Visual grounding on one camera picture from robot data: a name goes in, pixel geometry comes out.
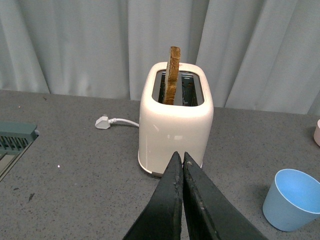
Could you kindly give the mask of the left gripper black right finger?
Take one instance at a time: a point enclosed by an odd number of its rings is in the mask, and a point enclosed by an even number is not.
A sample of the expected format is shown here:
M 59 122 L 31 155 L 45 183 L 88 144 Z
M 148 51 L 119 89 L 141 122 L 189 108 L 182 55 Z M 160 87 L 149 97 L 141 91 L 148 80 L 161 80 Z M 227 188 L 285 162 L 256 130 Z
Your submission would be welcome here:
M 183 175 L 183 204 L 191 240 L 266 239 L 187 152 L 184 153 Z

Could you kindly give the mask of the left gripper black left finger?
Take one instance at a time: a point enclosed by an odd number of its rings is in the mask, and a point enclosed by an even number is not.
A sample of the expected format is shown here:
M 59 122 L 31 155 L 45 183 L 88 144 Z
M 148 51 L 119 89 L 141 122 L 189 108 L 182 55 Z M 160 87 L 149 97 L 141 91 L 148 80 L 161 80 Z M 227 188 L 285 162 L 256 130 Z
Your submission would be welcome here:
M 174 152 L 148 204 L 125 240 L 179 240 L 182 231 L 183 166 Z

